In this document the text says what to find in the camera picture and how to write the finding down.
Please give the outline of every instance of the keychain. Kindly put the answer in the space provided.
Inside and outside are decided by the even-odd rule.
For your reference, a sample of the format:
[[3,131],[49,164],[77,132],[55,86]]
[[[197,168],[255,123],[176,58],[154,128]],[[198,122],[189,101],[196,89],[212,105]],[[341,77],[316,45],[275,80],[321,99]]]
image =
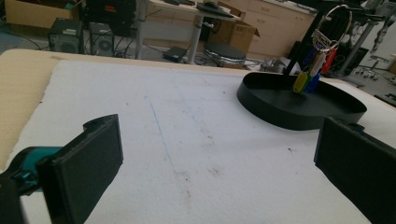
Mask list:
[[324,35],[320,30],[319,27],[323,22],[326,21],[326,18],[330,14],[332,14],[336,9],[340,7],[348,8],[348,5],[340,5],[332,10],[322,18],[320,21],[318,28],[312,34],[312,44],[314,49],[312,49],[308,55],[305,57],[303,61],[303,65],[309,64],[313,57],[315,57],[314,62],[311,65],[311,68],[308,72],[302,71],[294,81],[292,90],[294,92],[313,92],[315,87],[319,83],[319,70],[321,68],[322,73],[327,73],[332,65],[332,61],[334,60],[336,54],[336,48],[338,47],[340,41],[344,38],[345,34],[347,33],[350,23],[352,22],[352,12],[349,11],[349,21],[348,25],[344,33],[338,40],[330,40],[326,35]]

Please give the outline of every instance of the wooden cabinet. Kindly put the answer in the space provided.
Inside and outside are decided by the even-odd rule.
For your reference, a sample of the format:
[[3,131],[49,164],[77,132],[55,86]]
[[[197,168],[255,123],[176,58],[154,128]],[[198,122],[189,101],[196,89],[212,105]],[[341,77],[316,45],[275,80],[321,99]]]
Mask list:
[[244,21],[255,26],[261,37],[255,36],[247,56],[265,59],[287,57],[295,41],[301,40],[314,15],[268,1],[248,1]]
[[[278,3],[275,0],[220,0],[220,2],[245,12],[243,21],[259,30],[260,37],[253,37],[247,54],[249,58],[253,59],[287,57],[294,42],[303,38],[315,17],[314,14],[310,14],[306,10],[290,7],[290,5]],[[167,10],[158,11],[153,6],[148,6],[147,15],[149,15],[147,21],[163,23],[158,26],[158,31],[167,29],[166,24],[180,25],[179,32],[173,32],[175,36],[170,39],[178,40],[184,46],[189,45],[188,38],[184,37],[191,33],[194,25],[193,15]],[[179,45],[179,43],[170,41],[161,43],[152,41],[154,40],[151,40],[151,44],[164,47]]]

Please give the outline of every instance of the table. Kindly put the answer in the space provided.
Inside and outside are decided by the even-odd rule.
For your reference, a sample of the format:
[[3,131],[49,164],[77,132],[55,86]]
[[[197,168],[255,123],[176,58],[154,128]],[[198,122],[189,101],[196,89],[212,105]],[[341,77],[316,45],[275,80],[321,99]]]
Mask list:
[[[192,172],[191,170],[187,173],[180,172],[184,170],[183,167],[185,168],[185,165],[189,165],[187,161],[184,161],[184,159],[188,158],[186,155],[189,155],[182,153],[181,158],[178,158],[177,155],[175,157],[175,151],[174,148],[172,148],[172,144],[168,145],[168,152],[172,154],[169,157],[169,155],[166,155],[163,151],[149,153],[147,150],[141,150],[140,152],[139,150],[131,150],[135,148],[136,145],[128,145],[128,142],[130,143],[131,139],[128,140],[124,137],[123,139],[128,147],[124,148],[125,161],[121,166],[122,171],[116,182],[110,185],[110,188],[106,192],[103,200],[98,204],[98,209],[94,210],[92,219],[89,219],[90,222],[88,223],[98,223],[101,222],[101,220],[105,220],[104,222],[110,222],[108,220],[110,217],[117,218],[112,221],[119,220],[119,223],[122,223],[122,221],[123,223],[131,223],[132,220],[129,218],[133,217],[136,217],[136,219],[140,221],[146,220],[155,223],[210,223],[210,220],[212,220],[213,223],[218,223],[215,220],[220,219],[224,222],[224,219],[222,218],[227,218],[224,214],[235,217],[233,222],[238,223],[258,223],[257,220],[261,220],[260,223],[313,223],[312,221],[316,221],[316,223],[320,222],[329,224],[368,223],[362,214],[354,208],[348,200],[343,198],[343,195],[341,195],[340,192],[327,181],[326,177],[321,175],[320,171],[313,167],[312,151],[315,150],[315,141],[317,139],[318,130],[293,132],[266,124],[264,121],[256,119],[244,110],[244,108],[235,101],[236,95],[234,93],[229,91],[225,92],[222,89],[227,88],[227,90],[232,90],[237,88],[237,86],[230,86],[227,83],[230,83],[230,80],[233,80],[233,83],[240,80],[242,75],[247,72],[243,70],[215,67],[207,68],[188,64],[122,60],[57,52],[41,52],[32,50],[7,51],[0,56],[0,66],[4,68],[3,73],[1,74],[4,82],[0,84],[0,104],[4,106],[4,110],[2,109],[0,112],[2,113],[0,116],[0,123],[2,124],[0,125],[0,136],[2,137],[1,141],[8,142],[7,145],[9,147],[13,148],[15,142],[20,136],[21,129],[24,127],[26,122],[28,122],[34,110],[36,108],[40,108],[37,106],[40,105],[40,101],[43,98],[44,90],[48,86],[53,68],[61,65],[59,63],[60,60],[101,63],[98,68],[99,70],[104,70],[103,68],[106,68],[104,63],[111,63],[108,67],[115,67],[115,64],[143,66],[136,69],[136,71],[144,71],[144,67],[147,67],[147,69],[151,69],[150,71],[152,71],[153,67],[156,67],[158,68],[157,74],[149,73],[148,77],[143,77],[143,80],[145,81],[144,84],[147,85],[146,88],[137,88],[142,85],[137,85],[131,88],[131,97],[129,97],[131,102],[138,99],[140,99],[140,101],[144,100],[147,102],[146,99],[148,99],[152,102],[151,105],[153,108],[158,105],[173,108],[168,104],[169,102],[174,103],[176,106],[175,108],[179,108],[179,103],[172,101],[173,98],[170,99],[171,101],[163,101],[163,99],[167,99],[167,96],[165,96],[166,94],[163,94],[168,90],[166,87],[172,87],[173,85],[165,85],[165,82],[160,82],[164,83],[164,85],[162,88],[158,88],[157,86],[151,86],[149,82],[146,82],[149,79],[153,79],[155,76],[159,76],[158,80],[165,80],[163,79],[163,73],[167,73],[172,75],[171,80],[173,84],[183,84],[177,85],[177,90],[173,91],[173,93],[176,93],[174,97],[178,97],[178,95],[183,92],[187,93],[187,95],[181,94],[181,96],[184,96],[182,98],[189,100],[191,103],[187,107],[183,106],[183,108],[186,108],[186,111],[183,111],[183,114],[184,112],[189,114],[189,109],[194,109],[195,112],[199,112],[203,109],[201,106],[204,106],[205,108],[213,108],[214,112],[216,112],[215,114],[218,115],[218,117],[211,119],[221,120],[221,115],[224,114],[224,111],[222,111],[221,108],[215,108],[211,105],[215,102],[224,102],[221,100],[224,99],[223,95],[225,96],[226,94],[230,94],[226,99],[233,100],[233,108],[237,108],[236,111],[231,111],[231,113],[239,115],[241,113],[244,114],[243,118],[235,119],[234,122],[240,122],[241,120],[257,122],[253,123],[251,128],[257,129],[257,132],[264,132],[260,138],[257,138],[257,133],[241,134],[238,133],[237,129],[230,129],[232,126],[229,124],[212,125],[211,128],[216,129],[218,132],[211,132],[211,134],[205,135],[205,138],[202,138],[201,135],[207,134],[207,130],[201,129],[200,131],[199,127],[202,122],[207,120],[202,119],[199,116],[206,116],[209,118],[205,113],[208,111],[189,117],[193,118],[195,124],[192,123],[192,125],[194,125],[194,128],[198,128],[199,131],[197,133],[198,137],[194,138],[192,142],[200,143],[203,141],[202,151],[200,153],[207,152],[212,154],[211,159],[199,157],[199,153],[194,154],[195,165],[199,167],[205,167],[208,164],[210,165],[207,170],[196,170],[198,173]],[[136,80],[136,83],[140,83],[137,81],[141,81],[142,77],[137,76],[132,80]],[[388,145],[396,146],[396,140],[393,136],[394,132],[392,131],[394,130],[396,122],[396,113],[394,113],[396,110],[393,107],[376,100],[373,96],[370,96],[344,83],[343,81],[334,79],[324,80],[348,91],[350,94],[363,101],[368,107],[368,112],[363,116],[360,124],[366,127],[367,133],[381,141],[384,141]],[[217,84],[219,88],[213,88],[213,84]],[[204,93],[205,95],[197,95],[197,91]],[[133,94],[134,92],[139,93],[140,96],[146,95],[146,97],[135,99]],[[201,105],[199,99],[206,99],[205,103],[207,105]],[[150,111],[149,104],[143,107]],[[141,114],[146,116],[149,114],[146,112],[146,110],[142,109]],[[178,116],[173,115],[173,113],[168,114],[171,119],[166,120],[163,119],[166,118],[163,117],[163,114],[157,113],[157,119],[161,121],[159,123],[153,122],[155,120],[152,119],[147,120],[147,117],[142,117],[141,119],[135,119],[134,121],[136,121],[136,123],[132,123],[132,125],[128,124],[127,126],[136,126],[136,130],[138,131],[136,133],[145,133],[147,130],[142,128],[145,127],[145,125],[151,126],[154,129],[150,129],[149,133],[153,132],[153,136],[157,136],[156,140],[161,140],[161,135],[158,134],[158,130],[155,129],[157,124],[169,131],[169,128],[172,130],[173,128],[184,125],[184,122],[181,121],[191,121],[190,119],[186,119],[184,116],[183,118],[179,118]],[[122,122],[121,128],[125,130],[125,127],[126,126]],[[227,133],[233,133],[231,138],[224,135],[224,131]],[[185,136],[187,133],[177,132],[177,134]],[[284,134],[291,137],[291,139],[279,138],[280,135]],[[135,137],[136,139],[134,139],[133,142],[140,144],[154,144],[156,146],[160,146],[159,149],[162,148],[161,144],[157,144],[159,142],[152,141],[145,143],[146,137],[140,137],[141,136]],[[246,142],[251,141],[253,141],[252,143],[255,146],[259,146],[264,139],[268,141],[268,144],[276,148],[279,148],[279,146],[284,147],[291,143],[292,145],[290,145],[289,149],[286,147],[283,148],[285,150],[272,150],[270,147],[265,147],[267,150],[272,151],[272,153],[263,152],[260,153],[260,157],[255,157],[258,152],[257,148],[241,147],[240,149],[242,150],[236,150],[239,145],[244,146]],[[1,148],[1,151],[3,152],[1,155],[3,161],[6,161],[10,148]],[[279,166],[277,163],[285,164],[285,166]],[[156,167],[159,164],[162,164],[164,169],[152,169],[152,167]],[[283,178],[285,174],[287,174],[287,176],[291,175],[291,178]],[[122,180],[130,175],[136,179],[128,182],[128,185],[120,186]],[[169,188],[170,186],[168,185],[166,187],[162,185],[163,182],[161,180],[164,178],[171,180],[172,188]],[[306,186],[307,184],[305,181],[310,183],[309,189],[302,188],[302,186]],[[268,188],[258,188],[258,186],[261,186],[262,184]],[[169,193],[171,193],[175,199],[163,203],[163,199],[169,199]],[[30,197],[33,197],[33,201],[28,203],[29,206],[26,207],[26,210],[30,210],[33,207],[32,204],[36,203],[35,200],[38,200],[35,198],[35,194]],[[266,197],[268,201],[258,201],[258,199],[261,199],[262,197]],[[128,206],[118,208],[115,205],[124,204],[125,199],[127,200]],[[197,207],[197,201],[205,203],[206,206]],[[264,206],[265,209],[253,206],[257,204]],[[180,210],[173,210],[172,208],[174,207],[180,208]],[[41,220],[40,218],[42,217],[40,216],[40,213],[38,213],[37,216],[38,219]]]
[[198,42],[199,42],[199,36],[201,34],[201,29],[204,21],[204,17],[208,18],[215,18],[215,19],[220,19],[220,20],[226,20],[226,21],[238,21],[240,20],[239,17],[234,16],[233,18],[227,18],[227,17],[222,17],[218,16],[215,14],[211,13],[206,13],[198,10],[195,6],[185,6],[185,5],[179,5],[179,6],[174,6],[171,4],[167,4],[164,1],[160,0],[142,0],[140,1],[139,4],[139,15],[138,15],[138,23],[137,23],[137,38],[136,38],[136,48],[135,48],[135,58],[136,59],[141,59],[142,57],[142,45],[143,45],[143,40],[145,36],[147,35],[145,32],[147,30],[147,22],[146,22],[146,11],[147,11],[147,6],[148,4],[153,4],[156,8],[162,9],[162,10],[170,10],[170,11],[177,11],[177,12],[185,12],[188,14],[195,15],[197,20],[196,24],[194,25],[192,37],[191,37],[191,50],[189,53],[189,57],[187,60],[187,63],[193,63],[194,58],[195,58],[195,53],[198,47]]

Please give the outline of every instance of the key ring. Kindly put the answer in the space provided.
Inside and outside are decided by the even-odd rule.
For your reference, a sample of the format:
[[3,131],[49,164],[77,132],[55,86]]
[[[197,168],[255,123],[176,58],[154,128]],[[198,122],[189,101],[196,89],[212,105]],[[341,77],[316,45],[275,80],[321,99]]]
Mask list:
[[337,7],[334,7],[332,10],[329,11],[329,13],[327,13],[326,16],[324,16],[322,18],[322,20],[320,21],[318,28],[315,29],[314,33],[312,34],[312,43],[315,47],[315,49],[317,49],[318,51],[322,51],[324,53],[329,53],[332,49],[338,48],[338,45],[340,44],[341,40],[344,38],[344,36],[347,34],[347,31],[349,29],[350,24],[352,23],[352,12],[349,11],[349,21],[346,27],[346,30],[344,31],[344,33],[341,35],[339,40],[330,40],[326,35],[324,35],[320,30],[320,26],[322,25],[322,23],[324,21],[326,21],[326,18],[330,16],[330,14],[332,14],[336,9],[340,8],[340,7],[344,7],[344,8],[348,8],[347,5],[340,5]]

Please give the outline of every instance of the chair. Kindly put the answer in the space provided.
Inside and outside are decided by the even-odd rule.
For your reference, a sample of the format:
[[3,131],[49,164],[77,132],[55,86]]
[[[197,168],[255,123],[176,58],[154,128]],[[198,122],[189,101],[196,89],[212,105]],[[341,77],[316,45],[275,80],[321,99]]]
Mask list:
[[223,67],[225,64],[242,67],[246,59],[245,53],[241,50],[218,43],[205,44],[204,54],[212,59],[218,67]]

